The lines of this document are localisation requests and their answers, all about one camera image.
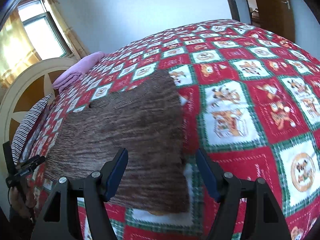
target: pink folded blanket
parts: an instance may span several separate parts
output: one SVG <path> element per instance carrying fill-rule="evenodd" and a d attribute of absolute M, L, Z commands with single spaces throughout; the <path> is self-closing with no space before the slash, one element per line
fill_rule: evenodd
<path fill-rule="evenodd" d="M 59 93 L 65 88 L 83 77 L 91 68 L 93 68 L 105 54 L 101 51 L 90 54 L 74 64 L 68 70 L 62 73 L 52 84 L 54 89 L 59 89 Z"/>

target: window pane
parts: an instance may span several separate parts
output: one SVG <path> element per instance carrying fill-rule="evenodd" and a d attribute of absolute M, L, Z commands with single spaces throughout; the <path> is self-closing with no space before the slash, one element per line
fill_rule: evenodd
<path fill-rule="evenodd" d="M 45 17 L 29 23 L 24 28 L 41 59 L 65 54 Z"/>
<path fill-rule="evenodd" d="M 37 16 L 39 14 L 45 13 L 46 10 L 42 6 L 41 0 L 36 0 L 30 3 L 26 3 L 18 7 L 18 12 L 20 15 L 21 21 L 28 20 L 33 16 Z"/>

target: window frame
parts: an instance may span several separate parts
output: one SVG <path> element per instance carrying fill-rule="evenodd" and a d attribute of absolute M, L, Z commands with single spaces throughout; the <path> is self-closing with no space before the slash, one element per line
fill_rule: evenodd
<path fill-rule="evenodd" d="M 27 3 L 32 3 L 34 1 L 37 1 L 37 0 L 25 0 L 25 1 L 21 2 L 21 3 L 19 3 L 18 7 L 22 6 L 22 5 L 25 5 Z M 48 12 L 47 10 L 46 10 L 46 12 L 44 12 L 42 14 L 33 16 L 30 19 L 23 21 L 22 22 L 23 27 L 25 27 L 26 25 L 28 25 L 28 24 L 30 24 L 32 22 L 36 22 L 37 20 L 40 20 L 42 18 L 44 18 L 46 20 L 46 22 L 48 23 L 49 27 L 51 28 L 52 34 L 57 39 L 57 41 L 58 41 L 59 45 L 61 46 L 61 48 L 65 51 L 65 53 L 62 54 L 60 57 L 70 57 L 72 55 L 72 51 L 69 48 L 69 46 L 67 45 L 66 41 L 63 39 L 60 31 L 57 28 L 57 25 L 55 24 L 51 14 L 50 14 L 50 12 Z"/>

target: yellow curtain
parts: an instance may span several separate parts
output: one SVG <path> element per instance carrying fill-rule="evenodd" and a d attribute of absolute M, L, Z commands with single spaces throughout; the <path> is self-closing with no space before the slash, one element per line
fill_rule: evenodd
<path fill-rule="evenodd" d="M 9 87 L 21 72 L 40 60 L 16 8 L 0 31 L 1 89 Z"/>
<path fill-rule="evenodd" d="M 81 44 L 81 42 L 76 38 L 75 33 L 67 26 L 66 22 L 61 17 L 56 3 L 59 2 L 57 0 L 44 0 L 44 6 L 47 11 L 51 13 L 55 24 L 63 36 L 63 39 L 66 41 L 73 54 L 75 54 L 76 58 L 79 60 L 87 56 L 88 53 L 85 51 L 83 44 Z"/>

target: red and white quilt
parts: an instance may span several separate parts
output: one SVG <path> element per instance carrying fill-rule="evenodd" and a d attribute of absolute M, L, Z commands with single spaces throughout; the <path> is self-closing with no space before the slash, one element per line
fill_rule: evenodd
<path fill-rule="evenodd" d="M 185 25 L 111 53 L 55 99 L 31 156 L 47 155 L 68 113 L 139 86 L 157 68 L 168 70 L 183 105 L 191 206 L 187 213 L 156 216 L 106 204 L 118 239 L 192 240 L 209 233 L 219 206 L 196 167 L 199 147 L 239 178 L 263 177 L 282 207 L 292 239 L 304 237 L 320 215 L 320 62 L 296 44 L 251 25 L 234 20 Z M 44 169 L 45 164 L 31 179 L 37 213 L 52 188 Z M 241 201 L 234 240 L 240 238 L 245 205 Z M 79 206 L 84 238 L 91 239 L 82 200 Z"/>

